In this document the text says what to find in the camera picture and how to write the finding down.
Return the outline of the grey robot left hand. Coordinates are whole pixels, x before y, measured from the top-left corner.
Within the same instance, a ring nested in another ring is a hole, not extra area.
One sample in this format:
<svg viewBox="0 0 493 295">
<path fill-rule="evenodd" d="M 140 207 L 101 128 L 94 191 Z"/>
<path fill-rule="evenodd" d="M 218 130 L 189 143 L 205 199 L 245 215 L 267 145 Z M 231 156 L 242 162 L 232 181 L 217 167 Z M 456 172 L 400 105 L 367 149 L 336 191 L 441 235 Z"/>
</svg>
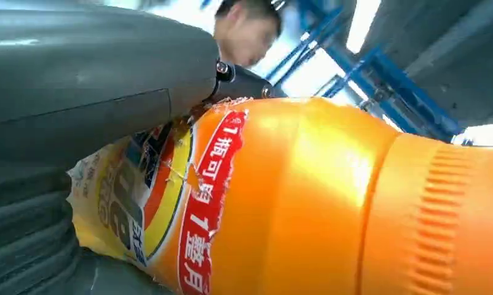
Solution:
<svg viewBox="0 0 493 295">
<path fill-rule="evenodd" d="M 211 35 L 146 12 L 0 1 L 0 183 L 65 171 L 129 134 L 223 98 L 271 98 Z"/>
</svg>

